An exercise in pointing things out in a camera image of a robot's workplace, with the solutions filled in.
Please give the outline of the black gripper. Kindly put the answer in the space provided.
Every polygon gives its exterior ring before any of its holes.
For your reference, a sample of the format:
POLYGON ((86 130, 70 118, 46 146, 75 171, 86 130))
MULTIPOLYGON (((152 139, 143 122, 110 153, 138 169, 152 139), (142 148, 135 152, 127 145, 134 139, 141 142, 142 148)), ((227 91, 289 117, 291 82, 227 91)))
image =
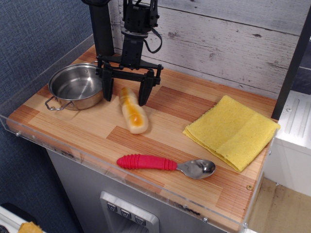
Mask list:
POLYGON ((152 51, 148 45, 148 33, 135 33, 127 29, 124 36, 121 56, 97 55, 96 74, 102 79, 104 99, 111 101, 114 78, 140 82, 138 103, 144 106, 152 88, 160 84, 162 65, 152 64, 141 59, 143 46, 150 53, 157 53, 161 47, 152 51))

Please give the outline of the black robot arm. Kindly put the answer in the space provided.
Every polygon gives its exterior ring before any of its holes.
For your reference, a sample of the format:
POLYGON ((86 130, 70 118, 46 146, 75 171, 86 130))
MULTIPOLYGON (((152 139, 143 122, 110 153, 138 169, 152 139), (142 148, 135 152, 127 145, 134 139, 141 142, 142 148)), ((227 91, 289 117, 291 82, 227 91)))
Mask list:
POLYGON ((155 30, 158 26, 157 1, 149 4, 131 0, 123 2, 124 35, 121 56, 97 55, 96 74, 102 80, 103 96, 106 101, 111 101, 114 79, 140 82, 138 104, 144 106, 154 86, 160 84, 160 74, 163 69, 161 64, 156 65, 141 59, 142 49, 145 45, 150 53, 157 53, 161 45, 152 51, 146 41, 149 32, 153 32, 159 39, 161 35, 155 30))

